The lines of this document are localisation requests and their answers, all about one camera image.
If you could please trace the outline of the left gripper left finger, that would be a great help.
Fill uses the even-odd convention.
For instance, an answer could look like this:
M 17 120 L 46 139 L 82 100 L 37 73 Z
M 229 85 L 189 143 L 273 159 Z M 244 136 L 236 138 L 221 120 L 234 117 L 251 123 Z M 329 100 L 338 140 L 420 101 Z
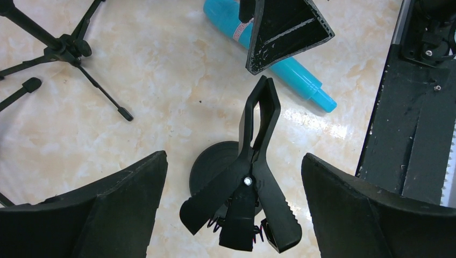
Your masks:
M 157 151 L 38 204 L 1 208 L 1 257 L 146 257 L 167 168 Z

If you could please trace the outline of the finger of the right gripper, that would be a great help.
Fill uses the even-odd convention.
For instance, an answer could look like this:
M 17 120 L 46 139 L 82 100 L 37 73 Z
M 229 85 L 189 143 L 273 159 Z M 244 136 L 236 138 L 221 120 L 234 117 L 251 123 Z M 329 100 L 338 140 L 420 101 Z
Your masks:
M 246 61 L 246 69 L 253 75 L 335 36 L 312 0 L 239 3 L 239 20 L 253 24 Z

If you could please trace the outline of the round base microphone stand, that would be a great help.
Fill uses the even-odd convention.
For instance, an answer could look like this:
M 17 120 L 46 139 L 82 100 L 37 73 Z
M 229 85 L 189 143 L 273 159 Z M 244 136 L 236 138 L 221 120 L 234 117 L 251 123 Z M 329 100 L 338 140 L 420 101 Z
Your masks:
M 256 236 L 279 253 L 300 242 L 301 226 L 266 159 L 280 110 L 273 80 L 262 76 L 241 116 L 236 159 L 219 173 L 208 170 L 206 183 L 180 208 L 190 233 L 213 222 L 220 229 L 221 246 L 246 252 L 253 249 Z

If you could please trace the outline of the shock mount tripod stand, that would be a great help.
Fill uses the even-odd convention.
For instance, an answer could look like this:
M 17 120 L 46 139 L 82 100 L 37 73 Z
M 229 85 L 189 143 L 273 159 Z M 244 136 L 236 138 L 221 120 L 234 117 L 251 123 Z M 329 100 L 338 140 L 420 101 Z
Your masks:
M 44 28 L 38 25 L 30 17 L 20 11 L 13 1 L 1 1 L 1 16 L 7 18 L 31 36 L 35 37 L 43 44 L 46 45 L 43 56 L 38 58 L 24 61 L 21 64 L 4 69 L 1 71 L 1 80 L 6 76 L 17 73 L 19 71 L 37 66 L 42 63 L 48 62 L 66 62 L 73 67 L 79 69 L 84 76 L 92 83 L 92 85 L 99 89 L 117 108 L 117 111 L 127 120 L 132 121 L 133 116 L 128 110 L 120 106 L 101 86 L 93 79 L 88 72 L 81 66 L 81 57 L 89 57 L 92 50 L 84 36 L 90 24 L 91 17 L 99 7 L 102 1 L 93 1 L 89 9 L 86 11 L 81 21 L 75 27 L 71 34 L 63 34 L 61 37 L 56 38 L 47 32 Z

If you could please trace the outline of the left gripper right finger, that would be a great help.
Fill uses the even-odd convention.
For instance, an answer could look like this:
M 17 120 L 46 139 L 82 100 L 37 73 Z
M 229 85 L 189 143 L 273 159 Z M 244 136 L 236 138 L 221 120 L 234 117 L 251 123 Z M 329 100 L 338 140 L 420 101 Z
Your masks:
M 455 257 L 455 209 L 389 192 L 307 153 L 302 182 L 322 257 Z

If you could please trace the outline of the teal microphone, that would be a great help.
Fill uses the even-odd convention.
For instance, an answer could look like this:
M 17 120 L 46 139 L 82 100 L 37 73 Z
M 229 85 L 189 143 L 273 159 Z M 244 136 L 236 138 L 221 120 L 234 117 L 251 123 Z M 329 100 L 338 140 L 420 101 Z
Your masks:
M 248 50 L 252 33 L 251 21 L 238 18 L 240 1 L 205 1 L 203 11 L 215 27 L 227 37 L 239 42 Z M 285 84 L 304 99 L 310 99 L 325 112 L 332 112 L 337 103 L 321 89 L 322 83 L 304 68 L 293 56 L 269 67 Z

